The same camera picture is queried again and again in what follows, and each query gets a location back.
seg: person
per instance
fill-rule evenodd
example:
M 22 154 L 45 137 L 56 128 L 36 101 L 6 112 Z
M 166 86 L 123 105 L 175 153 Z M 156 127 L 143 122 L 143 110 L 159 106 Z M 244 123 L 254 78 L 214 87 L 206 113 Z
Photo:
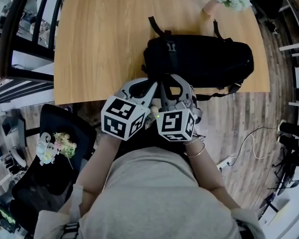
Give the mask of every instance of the person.
M 299 137 L 299 125 L 291 124 L 282 120 L 277 128 L 278 132 L 289 133 Z M 299 152 L 299 139 L 288 137 L 286 135 L 279 135 L 277 142 L 280 142 L 288 149 L 293 149 L 296 152 Z
M 34 238 L 265 236 L 256 213 L 241 209 L 226 191 L 201 139 L 169 142 L 154 122 L 126 142 L 103 135 L 70 199 L 58 213 L 39 213 Z

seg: wooden floor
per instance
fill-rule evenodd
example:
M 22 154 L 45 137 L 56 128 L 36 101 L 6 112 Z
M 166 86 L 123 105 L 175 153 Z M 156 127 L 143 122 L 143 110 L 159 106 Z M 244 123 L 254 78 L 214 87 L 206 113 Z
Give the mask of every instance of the wooden floor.
M 295 101 L 292 64 L 289 53 L 281 53 L 279 46 L 287 45 L 283 27 L 280 35 L 273 35 L 264 26 L 260 26 L 263 35 L 270 69 L 270 93 L 235 94 L 224 98 L 212 98 L 200 102 L 203 111 L 199 132 L 206 136 L 206 147 L 213 160 L 218 163 L 227 156 L 237 156 L 245 136 L 261 126 L 277 127 L 281 119 L 295 122 L 295 110 L 288 102 Z M 100 120 L 100 111 L 104 102 L 82 104 L 78 114 L 90 124 Z M 39 126 L 39 113 L 42 106 L 21 109 L 26 120 L 26 128 Z M 0 146 L 7 150 L 17 142 L 17 135 L 4 136 L 0 117 Z M 278 149 L 277 131 L 262 129 L 254 133 L 255 153 L 266 156 Z M 35 143 L 38 136 L 28 138 L 26 154 L 30 164 L 35 156 Z M 257 160 L 252 153 L 252 139 L 249 138 L 242 149 L 242 155 L 233 167 L 226 167 L 223 175 L 228 191 L 239 205 L 257 209 L 270 194 L 267 188 L 275 185 L 276 179 L 272 163 L 280 158 L 277 152 L 266 159 Z

